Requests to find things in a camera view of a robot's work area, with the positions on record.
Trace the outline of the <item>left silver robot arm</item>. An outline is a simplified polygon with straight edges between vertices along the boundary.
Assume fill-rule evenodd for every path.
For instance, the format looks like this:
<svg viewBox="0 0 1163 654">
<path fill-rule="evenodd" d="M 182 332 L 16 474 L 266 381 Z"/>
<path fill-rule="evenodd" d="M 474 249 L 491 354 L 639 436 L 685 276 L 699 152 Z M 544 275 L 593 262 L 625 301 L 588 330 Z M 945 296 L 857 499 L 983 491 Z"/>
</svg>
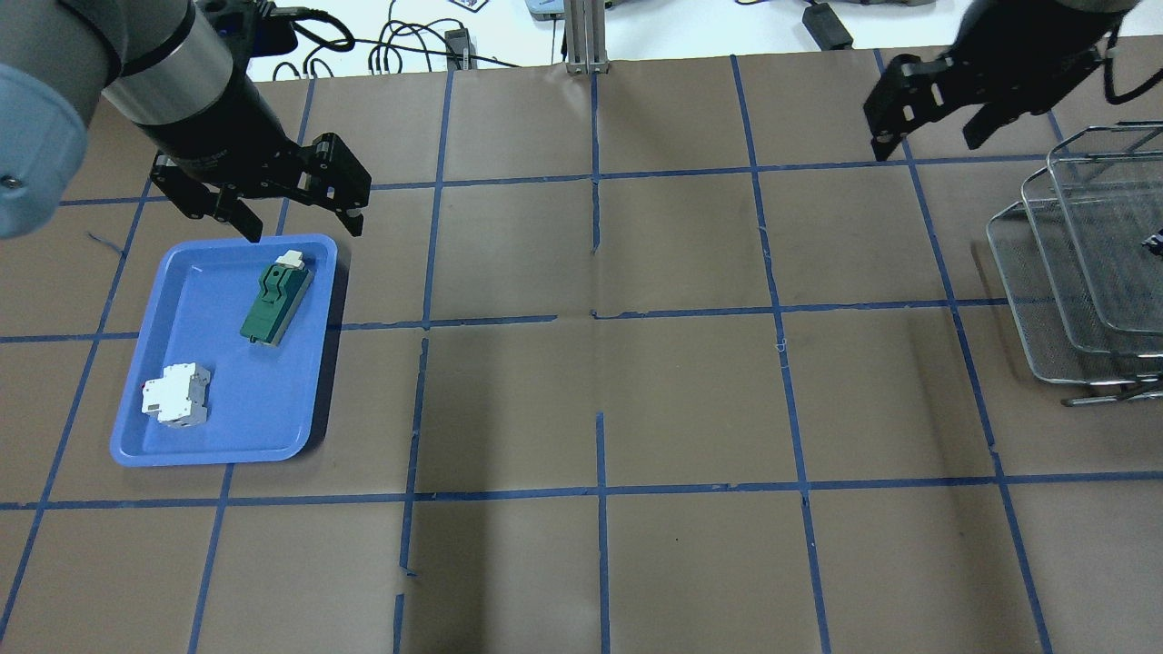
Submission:
<svg viewBox="0 0 1163 654">
<path fill-rule="evenodd" d="M 273 1 L 5 1 L 3 239 L 53 219 L 100 100 L 156 145 L 150 182 L 191 220 L 258 242 L 250 199 L 319 206 L 354 236 L 373 178 L 334 133 L 291 138 L 248 74 L 299 37 L 354 49 L 324 10 Z"/>
</svg>

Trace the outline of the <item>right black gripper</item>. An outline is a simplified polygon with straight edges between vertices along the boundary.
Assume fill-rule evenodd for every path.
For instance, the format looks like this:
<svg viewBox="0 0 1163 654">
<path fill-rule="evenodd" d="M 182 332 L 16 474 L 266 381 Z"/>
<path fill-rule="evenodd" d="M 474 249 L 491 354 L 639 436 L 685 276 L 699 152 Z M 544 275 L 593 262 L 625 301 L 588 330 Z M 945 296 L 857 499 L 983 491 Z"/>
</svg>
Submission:
<svg viewBox="0 0 1163 654">
<path fill-rule="evenodd" d="M 1121 1 L 973 1 L 942 54 L 886 64 L 863 104 L 876 161 L 966 106 L 978 107 L 962 128 L 971 150 L 1025 114 L 1046 114 L 1100 67 L 1097 45 L 1122 20 Z"/>
</svg>

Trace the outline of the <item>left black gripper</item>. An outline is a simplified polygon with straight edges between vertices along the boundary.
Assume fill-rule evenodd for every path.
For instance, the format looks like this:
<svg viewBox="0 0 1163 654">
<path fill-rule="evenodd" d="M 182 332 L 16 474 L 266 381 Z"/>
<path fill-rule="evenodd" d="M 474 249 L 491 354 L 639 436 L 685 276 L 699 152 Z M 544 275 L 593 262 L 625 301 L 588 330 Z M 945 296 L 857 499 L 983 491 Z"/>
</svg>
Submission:
<svg viewBox="0 0 1163 654">
<path fill-rule="evenodd" d="M 373 178 L 336 133 L 324 133 L 309 145 L 280 145 L 258 163 L 245 163 L 224 182 L 198 182 L 178 162 L 157 152 L 150 179 L 183 215 L 228 223 L 248 242 L 261 241 L 264 223 L 245 200 L 284 198 L 319 206 L 335 215 L 345 232 L 361 237 Z"/>
</svg>

